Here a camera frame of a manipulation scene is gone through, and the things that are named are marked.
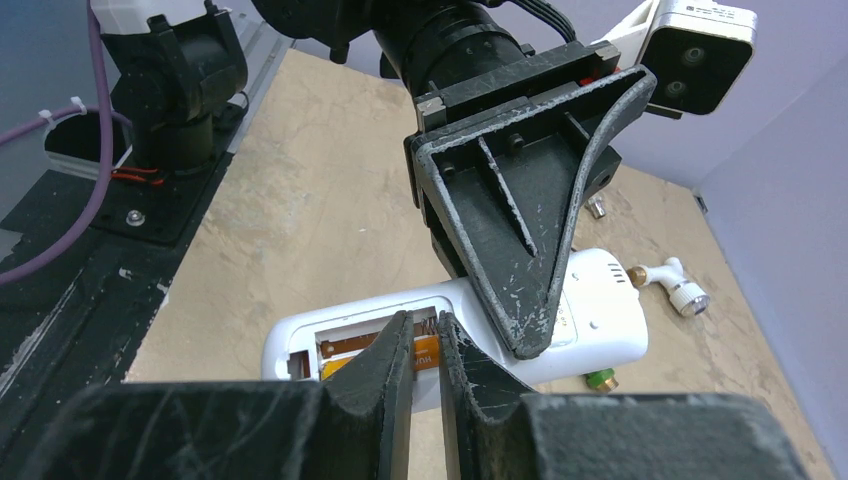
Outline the orange battery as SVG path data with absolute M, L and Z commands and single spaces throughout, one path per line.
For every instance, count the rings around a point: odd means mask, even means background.
M 435 336 L 425 336 L 414 340 L 414 365 L 415 372 L 434 369 L 439 366 L 439 345 Z M 350 350 L 341 356 L 327 358 L 319 368 L 319 378 L 326 380 L 343 366 L 353 360 L 362 349 Z

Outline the white remote control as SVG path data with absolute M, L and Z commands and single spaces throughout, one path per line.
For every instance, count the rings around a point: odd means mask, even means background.
M 532 360 L 502 345 L 469 280 L 460 278 L 283 318 L 266 337 L 261 377 L 319 381 L 325 359 L 363 351 L 399 310 L 412 313 L 415 339 L 437 339 L 439 314 L 452 313 L 485 354 L 529 385 L 636 361 L 649 344 L 637 290 L 613 255 L 591 248 L 571 254 L 551 345 Z M 416 372 L 414 412 L 439 407 L 438 376 L 438 367 Z

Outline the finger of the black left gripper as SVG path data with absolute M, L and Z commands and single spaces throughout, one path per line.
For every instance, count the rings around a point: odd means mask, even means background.
M 452 205 L 445 205 L 443 211 L 424 205 L 423 219 L 430 230 L 432 248 L 450 277 L 470 278 L 472 269 L 465 255 L 469 243 L 457 211 Z
M 461 217 L 467 278 L 514 357 L 551 345 L 579 212 L 614 175 L 611 141 L 656 85 L 631 67 L 408 138 L 420 205 L 452 205 Z

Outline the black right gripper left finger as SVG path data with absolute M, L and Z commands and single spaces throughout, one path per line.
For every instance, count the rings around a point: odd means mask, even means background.
M 37 479 L 404 479 L 413 318 L 329 379 L 90 387 L 33 454 Z

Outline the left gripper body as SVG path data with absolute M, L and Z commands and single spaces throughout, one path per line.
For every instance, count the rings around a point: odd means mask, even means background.
M 621 52 L 608 41 L 579 42 L 499 66 L 415 99 L 418 131 L 426 133 L 520 97 L 534 97 L 610 75 Z

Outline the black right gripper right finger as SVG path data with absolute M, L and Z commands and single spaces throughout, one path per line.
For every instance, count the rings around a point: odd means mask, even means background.
M 720 393 L 543 394 L 438 321 L 451 479 L 803 479 L 766 407 Z

